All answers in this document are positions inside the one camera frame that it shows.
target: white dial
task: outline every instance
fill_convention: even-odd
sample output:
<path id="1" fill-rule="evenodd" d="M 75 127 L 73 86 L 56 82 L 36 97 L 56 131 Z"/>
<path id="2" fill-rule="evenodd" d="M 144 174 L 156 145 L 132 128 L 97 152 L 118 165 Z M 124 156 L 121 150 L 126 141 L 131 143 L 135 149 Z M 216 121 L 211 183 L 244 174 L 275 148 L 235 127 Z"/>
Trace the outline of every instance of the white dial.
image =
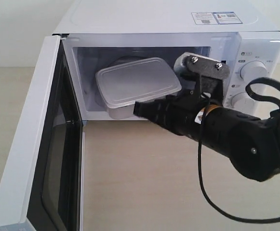
<path id="1" fill-rule="evenodd" d="M 264 63 L 260 61 L 253 61 L 246 64 L 241 69 L 240 76 L 246 83 L 250 83 L 256 78 L 267 77 L 267 69 Z"/>
<path id="2" fill-rule="evenodd" d="M 236 111 L 253 114 L 255 101 L 247 93 L 243 92 L 235 95 L 231 100 L 231 104 Z"/>

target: microwave control panel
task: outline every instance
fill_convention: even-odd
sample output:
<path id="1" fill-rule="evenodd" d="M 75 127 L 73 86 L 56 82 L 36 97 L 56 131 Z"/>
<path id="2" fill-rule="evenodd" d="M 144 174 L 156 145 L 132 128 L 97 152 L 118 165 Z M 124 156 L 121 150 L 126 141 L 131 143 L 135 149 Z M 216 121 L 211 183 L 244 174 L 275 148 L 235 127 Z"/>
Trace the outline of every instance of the microwave control panel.
<path id="1" fill-rule="evenodd" d="M 237 58 L 231 72 L 224 107 L 253 114 L 256 102 L 245 92 L 245 87 L 259 77 L 271 77 L 280 55 L 280 32 L 243 32 Z M 263 94 L 264 85 L 252 89 Z"/>

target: translucent lid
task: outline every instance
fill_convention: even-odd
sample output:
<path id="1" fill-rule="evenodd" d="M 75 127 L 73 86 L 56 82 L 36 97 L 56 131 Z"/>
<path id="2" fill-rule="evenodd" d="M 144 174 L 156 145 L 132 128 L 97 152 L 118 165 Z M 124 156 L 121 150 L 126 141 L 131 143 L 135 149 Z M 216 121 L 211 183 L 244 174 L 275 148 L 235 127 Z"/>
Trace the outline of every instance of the translucent lid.
<path id="1" fill-rule="evenodd" d="M 96 73 L 101 96 L 109 108 L 144 102 L 181 90 L 170 66 L 149 58 L 105 68 Z"/>

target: beige table surface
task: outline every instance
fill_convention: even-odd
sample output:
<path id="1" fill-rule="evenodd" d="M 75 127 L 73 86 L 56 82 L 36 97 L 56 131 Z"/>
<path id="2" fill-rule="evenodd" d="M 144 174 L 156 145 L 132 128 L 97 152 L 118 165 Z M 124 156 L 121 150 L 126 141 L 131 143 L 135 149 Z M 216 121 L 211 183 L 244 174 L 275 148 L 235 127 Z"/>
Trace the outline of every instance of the beige table surface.
<path id="1" fill-rule="evenodd" d="M 0 68 L 0 178 L 33 68 Z M 274 73 L 280 80 L 280 65 Z M 278 95 L 267 89 L 267 93 Z M 273 108 L 262 103 L 257 115 Z M 200 192 L 197 143 L 146 121 L 92 121 L 84 128 L 84 230 L 264 231 L 224 218 Z M 258 183 L 242 177 L 221 155 L 203 149 L 207 192 L 226 211 L 249 218 L 280 215 L 280 175 Z"/>

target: microwave top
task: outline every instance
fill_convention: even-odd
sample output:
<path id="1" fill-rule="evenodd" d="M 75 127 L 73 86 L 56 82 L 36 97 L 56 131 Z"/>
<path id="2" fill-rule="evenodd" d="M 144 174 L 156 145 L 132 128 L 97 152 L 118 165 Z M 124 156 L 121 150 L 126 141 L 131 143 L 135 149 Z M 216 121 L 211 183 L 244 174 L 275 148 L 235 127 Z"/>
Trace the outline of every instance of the microwave top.
<path id="1" fill-rule="evenodd" d="M 54 34 L 279 31 L 247 0 L 76 0 Z"/>

